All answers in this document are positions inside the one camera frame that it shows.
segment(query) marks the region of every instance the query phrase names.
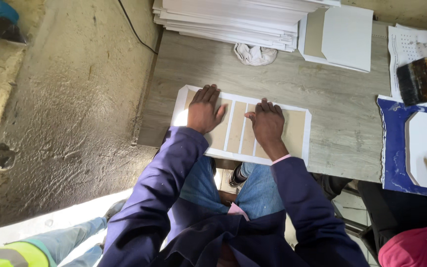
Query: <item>blue jeans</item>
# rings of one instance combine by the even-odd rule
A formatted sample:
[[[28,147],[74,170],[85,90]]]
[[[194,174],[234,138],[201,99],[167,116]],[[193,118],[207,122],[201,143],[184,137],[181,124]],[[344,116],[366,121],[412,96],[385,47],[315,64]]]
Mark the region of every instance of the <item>blue jeans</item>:
[[[37,246],[49,259],[50,267],[57,267],[74,248],[92,235],[106,229],[106,223],[105,217],[98,217],[72,227],[38,234],[21,241]],[[94,246],[64,267],[92,267],[102,252],[100,246]]]
[[[251,220],[284,209],[278,187],[269,166],[243,162],[241,174],[248,177],[238,194],[235,204],[245,211]],[[192,167],[180,192],[180,198],[224,213],[229,207],[220,203],[215,186],[210,157],[202,156]]]

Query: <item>jacket sleeve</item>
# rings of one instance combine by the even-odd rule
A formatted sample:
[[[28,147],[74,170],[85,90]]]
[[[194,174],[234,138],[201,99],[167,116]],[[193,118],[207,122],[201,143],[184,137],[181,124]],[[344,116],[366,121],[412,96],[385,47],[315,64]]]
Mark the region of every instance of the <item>jacket sleeve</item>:
[[[342,220],[304,161],[290,157],[271,166],[279,195],[296,229],[296,253],[310,266],[369,266],[360,247],[345,233]]]
[[[146,266],[170,231],[168,210],[187,174],[208,148],[206,139],[186,127],[170,127],[165,142],[144,169],[123,209],[111,218],[99,266]]]

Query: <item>safety vest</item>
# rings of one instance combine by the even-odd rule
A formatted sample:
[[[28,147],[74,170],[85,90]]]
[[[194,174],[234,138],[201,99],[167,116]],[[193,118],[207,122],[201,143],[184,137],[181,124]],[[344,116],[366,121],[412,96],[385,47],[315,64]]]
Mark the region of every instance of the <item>safety vest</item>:
[[[47,256],[37,246],[14,242],[0,247],[0,267],[48,267]]]

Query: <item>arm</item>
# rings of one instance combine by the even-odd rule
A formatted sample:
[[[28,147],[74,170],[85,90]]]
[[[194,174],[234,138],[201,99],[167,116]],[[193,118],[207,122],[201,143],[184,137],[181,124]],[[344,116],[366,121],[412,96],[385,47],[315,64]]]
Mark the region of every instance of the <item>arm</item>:
[[[245,114],[253,123],[258,143],[272,161],[289,152],[281,140],[284,118],[279,106],[264,98],[255,112]],[[310,266],[368,266],[360,247],[334,217],[332,204],[307,171],[304,161],[289,157],[271,166],[286,212],[296,229],[296,253]]]
[[[105,253],[99,266],[146,266],[170,231],[168,210],[179,197],[193,164],[208,147],[203,134],[225,114],[215,111],[220,91],[199,90],[189,106],[187,127],[169,128],[153,161],[144,169],[123,209],[108,223]]]

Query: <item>blue board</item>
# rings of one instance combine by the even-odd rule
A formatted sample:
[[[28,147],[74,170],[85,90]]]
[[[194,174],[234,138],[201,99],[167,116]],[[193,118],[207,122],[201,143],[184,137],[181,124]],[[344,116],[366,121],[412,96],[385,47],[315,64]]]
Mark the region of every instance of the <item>blue board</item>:
[[[427,196],[427,188],[414,185],[406,172],[405,124],[415,112],[427,112],[427,106],[409,106],[390,99],[377,99],[385,130],[385,166],[383,188]]]

